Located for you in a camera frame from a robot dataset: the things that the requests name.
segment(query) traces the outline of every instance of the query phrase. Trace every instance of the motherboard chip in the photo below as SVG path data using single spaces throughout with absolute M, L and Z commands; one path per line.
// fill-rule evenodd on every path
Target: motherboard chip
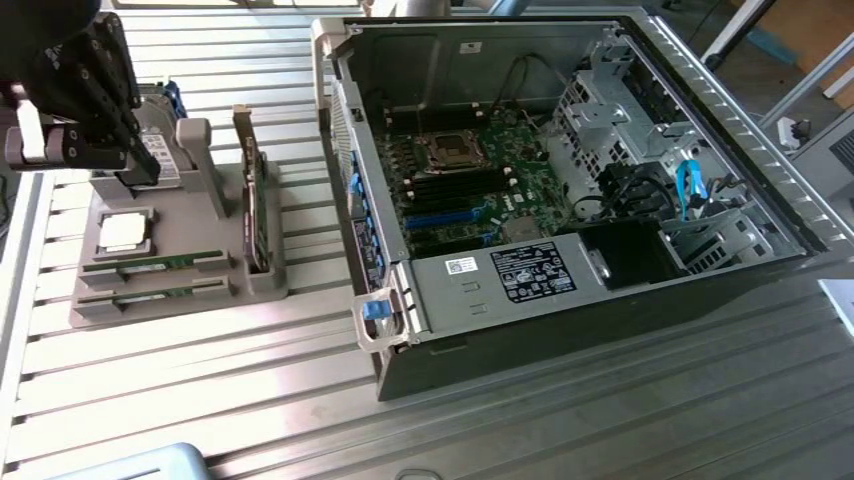
M 507 220 L 501 226 L 504 235 L 509 239 L 509 242 L 527 242 L 528 240 L 536 240 L 543 238 L 543 235 L 536 226 L 536 219 L 531 216 L 524 216 Z
M 448 173 L 485 165 L 485 157 L 472 131 L 427 134 L 419 139 L 419 143 L 429 153 L 428 172 Z

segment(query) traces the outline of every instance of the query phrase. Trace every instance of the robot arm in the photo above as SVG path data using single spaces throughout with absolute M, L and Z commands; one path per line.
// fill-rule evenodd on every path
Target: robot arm
M 1 93 L 20 124 L 6 134 L 9 166 L 114 170 L 128 186 L 156 184 L 160 166 L 138 136 L 132 111 L 140 107 L 138 86 L 117 15 L 97 12 L 89 0 L 1 3 L 9 13 L 0 20 L 2 36 L 26 25 L 36 29 L 22 44 L 9 39 L 5 45 L 16 50 L 4 53 L 0 64 Z M 60 7 L 66 22 L 56 15 L 41 18 L 49 9 L 33 6 L 58 3 L 77 9 Z

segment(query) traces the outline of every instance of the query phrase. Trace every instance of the blue tab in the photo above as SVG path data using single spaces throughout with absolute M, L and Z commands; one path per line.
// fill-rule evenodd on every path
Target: blue tab
M 356 189 L 361 188 L 361 179 L 359 178 L 359 174 L 353 173 L 352 177 L 349 177 L 349 192 L 355 192 Z
M 373 300 L 361 305 L 364 320 L 379 320 L 388 317 L 391 317 L 391 302 L 388 300 Z
M 676 168 L 676 197 L 679 197 L 679 207 L 682 209 L 680 219 L 686 221 L 688 219 L 688 204 L 691 197 L 706 200 L 708 198 L 708 192 L 706 192 L 706 185 L 703 185 L 703 174 L 699 170 L 699 163 L 696 160 L 683 160 Z

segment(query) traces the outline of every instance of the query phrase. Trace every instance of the metal table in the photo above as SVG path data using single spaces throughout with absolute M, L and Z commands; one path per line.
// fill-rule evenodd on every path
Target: metal table
M 409 468 L 468 480 L 854 471 L 854 348 L 815 282 L 851 276 L 844 251 L 690 324 L 376 402 L 348 315 L 308 57 L 311 16 L 355 13 L 121 12 L 136 73 L 177 81 L 190 116 L 213 124 L 215 161 L 239 161 L 231 105 L 255 106 L 261 148 L 283 169 L 292 295 L 70 330 L 90 189 L 77 172 L 26 176 L 0 273 L 0 288 L 14 291 L 5 478 L 44 478 L 178 441 L 223 478 L 375 480 Z

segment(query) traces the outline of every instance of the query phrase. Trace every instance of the motherboard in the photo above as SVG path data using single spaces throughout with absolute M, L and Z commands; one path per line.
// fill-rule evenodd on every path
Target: motherboard
M 477 128 L 376 137 L 409 253 L 445 255 L 551 236 L 569 216 L 524 112 Z

